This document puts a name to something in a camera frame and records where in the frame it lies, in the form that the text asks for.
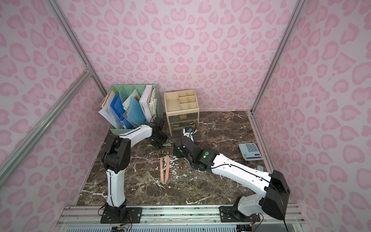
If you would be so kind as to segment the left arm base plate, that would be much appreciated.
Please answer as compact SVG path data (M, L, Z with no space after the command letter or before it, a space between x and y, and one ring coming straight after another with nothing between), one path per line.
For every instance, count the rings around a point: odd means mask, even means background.
M117 208L106 205L101 216L101 224L140 223L143 208L125 207Z

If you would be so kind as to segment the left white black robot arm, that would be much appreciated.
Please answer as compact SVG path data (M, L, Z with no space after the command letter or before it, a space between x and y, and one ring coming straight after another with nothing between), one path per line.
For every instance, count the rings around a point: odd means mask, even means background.
M102 157L108 182L104 211L108 214L116 218L123 218L127 214L124 179L130 163L131 148L145 139L150 139L152 146L160 148L167 141L167 135L162 131L164 126L164 119L157 117L153 122L142 124L130 132L109 136Z

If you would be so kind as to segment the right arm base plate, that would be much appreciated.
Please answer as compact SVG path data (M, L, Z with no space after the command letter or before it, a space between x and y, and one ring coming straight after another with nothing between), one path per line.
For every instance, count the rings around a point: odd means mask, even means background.
M261 218L259 214L252 214L246 216L241 213L236 206L220 206L219 215L221 222L249 222L256 223L260 222Z

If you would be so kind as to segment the beige three-drawer organizer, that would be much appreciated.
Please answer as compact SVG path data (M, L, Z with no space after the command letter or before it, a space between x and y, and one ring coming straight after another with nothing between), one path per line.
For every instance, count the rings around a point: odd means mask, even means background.
M164 94L165 111L170 135L180 139L184 127L199 125L200 109L195 90L180 90Z

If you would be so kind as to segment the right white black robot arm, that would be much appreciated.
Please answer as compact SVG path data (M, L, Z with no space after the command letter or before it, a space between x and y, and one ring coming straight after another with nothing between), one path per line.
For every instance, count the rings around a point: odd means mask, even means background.
M259 213L277 220L286 219L290 188L281 172L268 173L247 167L213 149L201 149L187 136L174 144L174 154L185 158L195 170L229 178L255 192L255 195L239 198L232 207L232 215L238 221Z

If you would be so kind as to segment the green fruit knife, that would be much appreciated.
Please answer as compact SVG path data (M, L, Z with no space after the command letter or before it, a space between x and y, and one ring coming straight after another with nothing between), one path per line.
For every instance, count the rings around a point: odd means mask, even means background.
M172 146L171 143L164 143L160 147L171 147L171 146Z

